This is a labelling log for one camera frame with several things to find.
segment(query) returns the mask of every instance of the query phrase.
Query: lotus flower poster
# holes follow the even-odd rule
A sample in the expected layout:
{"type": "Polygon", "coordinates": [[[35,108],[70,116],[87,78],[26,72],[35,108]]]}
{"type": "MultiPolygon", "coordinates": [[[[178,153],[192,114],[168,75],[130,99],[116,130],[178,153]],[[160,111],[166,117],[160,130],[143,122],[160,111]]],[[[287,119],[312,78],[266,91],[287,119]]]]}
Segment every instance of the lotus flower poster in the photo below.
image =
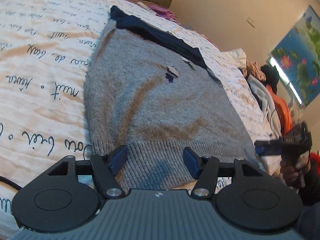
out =
{"type": "Polygon", "coordinates": [[[305,106],[320,92],[320,19],[309,7],[271,52],[305,106]]]}

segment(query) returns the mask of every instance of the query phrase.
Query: gray textured panel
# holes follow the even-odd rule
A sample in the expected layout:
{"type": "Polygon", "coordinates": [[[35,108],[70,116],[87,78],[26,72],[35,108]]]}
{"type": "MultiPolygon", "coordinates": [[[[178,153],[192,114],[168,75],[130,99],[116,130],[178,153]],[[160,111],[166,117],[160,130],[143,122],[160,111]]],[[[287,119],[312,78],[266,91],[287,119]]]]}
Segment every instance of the gray textured panel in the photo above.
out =
{"type": "Polygon", "coordinates": [[[252,235],[240,231],[220,218],[210,202],[194,200],[185,190],[134,189],[126,198],[107,201],[93,220],[75,230],[58,234],[41,234],[23,229],[10,239],[302,240],[303,238],[293,230],[273,236],[252,235]]]}

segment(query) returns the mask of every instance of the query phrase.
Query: silver screw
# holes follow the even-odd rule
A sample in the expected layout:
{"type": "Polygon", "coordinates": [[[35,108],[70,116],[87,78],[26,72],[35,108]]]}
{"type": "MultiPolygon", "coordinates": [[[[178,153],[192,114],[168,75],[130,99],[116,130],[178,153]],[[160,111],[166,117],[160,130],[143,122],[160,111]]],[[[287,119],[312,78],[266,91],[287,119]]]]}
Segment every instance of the silver screw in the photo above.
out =
{"type": "Polygon", "coordinates": [[[110,197],[118,197],[120,196],[122,191],[118,188],[110,188],[106,191],[106,194],[110,197]]]}
{"type": "Polygon", "coordinates": [[[160,198],[160,197],[163,197],[163,194],[161,192],[158,192],[155,194],[155,196],[160,198]]]}
{"type": "Polygon", "coordinates": [[[205,188],[197,188],[194,191],[195,195],[199,196],[199,197],[205,197],[207,195],[209,195],[209,190],[205,189],[205,188]]]}

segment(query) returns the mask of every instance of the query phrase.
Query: bed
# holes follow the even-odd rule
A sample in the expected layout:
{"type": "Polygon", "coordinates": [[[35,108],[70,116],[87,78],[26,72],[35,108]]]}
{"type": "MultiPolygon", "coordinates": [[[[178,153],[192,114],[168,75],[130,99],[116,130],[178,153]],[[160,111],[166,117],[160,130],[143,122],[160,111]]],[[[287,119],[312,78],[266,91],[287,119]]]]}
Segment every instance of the bed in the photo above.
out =
{"type": "MultiPolygon", "coordinates": [[[[273,136],[233,54],[221,52],[195,31],[126,0],[0,0],[0,4],[0,176],[22,187],[65,155],[77,160],[90,157],[83,84],[113,5],[198,47],[252,141],[273,136]]],[[[272,174],[279,157],[260,163],[272,174]]],[[[81,180],[90,183],[90,178],[81,180]]],[[[221,187],[229,182],[221,180],[221,187]]],[[[0,239],[18,229],[11,215],[14,195],[0,184],[0,239]]]]}

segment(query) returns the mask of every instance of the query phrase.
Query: beige wall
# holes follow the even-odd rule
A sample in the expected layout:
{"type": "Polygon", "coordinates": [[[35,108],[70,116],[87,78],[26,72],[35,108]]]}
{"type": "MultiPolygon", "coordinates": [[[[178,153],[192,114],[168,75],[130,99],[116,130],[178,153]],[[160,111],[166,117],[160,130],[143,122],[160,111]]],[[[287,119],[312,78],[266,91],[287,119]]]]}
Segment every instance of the beige wall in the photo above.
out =
{"type": "MultiPolygon", "coordinates": [[[[309,5],[320,15],[320,4],[316,0],[173,0],[170,9],[181,23],[205,34],[222,50],[242,48],[249,60],[263,65],[268,53],[309,5]],[[247,17],[254,20],[255,28],[247,23],[247,17]]],[[[290,100],[282,84],[278,90],[278,95],[290,100]]],[[[306,109],[314,151],[320,149],[317,109],[320,109],[320,96],[306,109]]]]}

